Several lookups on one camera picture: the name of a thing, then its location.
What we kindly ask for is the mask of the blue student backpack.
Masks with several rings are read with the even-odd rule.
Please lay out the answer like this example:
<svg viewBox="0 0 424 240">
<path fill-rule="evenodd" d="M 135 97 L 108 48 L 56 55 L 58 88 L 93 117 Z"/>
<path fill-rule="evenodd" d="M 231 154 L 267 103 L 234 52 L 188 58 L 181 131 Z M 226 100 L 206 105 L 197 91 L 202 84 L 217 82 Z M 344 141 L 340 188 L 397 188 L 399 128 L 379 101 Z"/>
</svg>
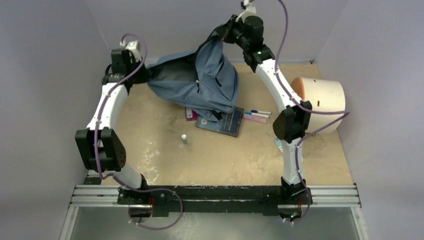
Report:
<svg viewBox="0 0 424 240">
<path fill-rule="evenodd" d="M 213 31 L 198 49 L 166 55 L 150 64 L 147 85 L 158 97 L 219 121 L 234 111 L 240 83 L 223 47 Z"/>
</svg>

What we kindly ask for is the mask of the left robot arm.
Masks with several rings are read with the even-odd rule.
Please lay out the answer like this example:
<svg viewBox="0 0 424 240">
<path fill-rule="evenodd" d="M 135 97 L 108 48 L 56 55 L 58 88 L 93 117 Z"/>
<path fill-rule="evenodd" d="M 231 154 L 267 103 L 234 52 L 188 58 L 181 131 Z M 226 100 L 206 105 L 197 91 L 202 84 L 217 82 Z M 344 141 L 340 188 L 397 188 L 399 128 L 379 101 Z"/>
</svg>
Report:
<svg viewBox="0 0 424 240">
<path fill-rule="evenodd" d="M 129 47 L 113 49 L 110 56 L 95 113 L 84 129 L 76 131 L 75 141 L 87 170 L 101 180 L 113 178 L 121 186 L 120 197 L 142 205 L 149 199 L 147 180 L 127 164 L 127 152 L 115 128 L 130 89 L 146 69 L 144 58 L 140 50 Z"/>
</svg>

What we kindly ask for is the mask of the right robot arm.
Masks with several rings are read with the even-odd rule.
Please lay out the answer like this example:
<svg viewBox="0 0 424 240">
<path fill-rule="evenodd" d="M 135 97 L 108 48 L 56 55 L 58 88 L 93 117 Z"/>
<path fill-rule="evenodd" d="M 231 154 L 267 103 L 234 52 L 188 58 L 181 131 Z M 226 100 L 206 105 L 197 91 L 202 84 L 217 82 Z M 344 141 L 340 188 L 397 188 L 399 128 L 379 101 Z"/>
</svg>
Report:
<svg viewBox="0 0 424 240">
<path fill-rule="evenodd" d="M 284 78 L 274 53 L 264 43 L 260 17 L 250 15 L 241 19 L 234 14 L 222 27 L 221 40 L 242 49 L 245 63 L 264 82 L 277 105 L 279 114 L 272 128 L 281 142 L 283 154 L 280 196 L 284 202 L 292 204 L 307 191 L 302 167 L 302 139 L 309 126 L 312 105 L 301 100 Z"/>
</svg>

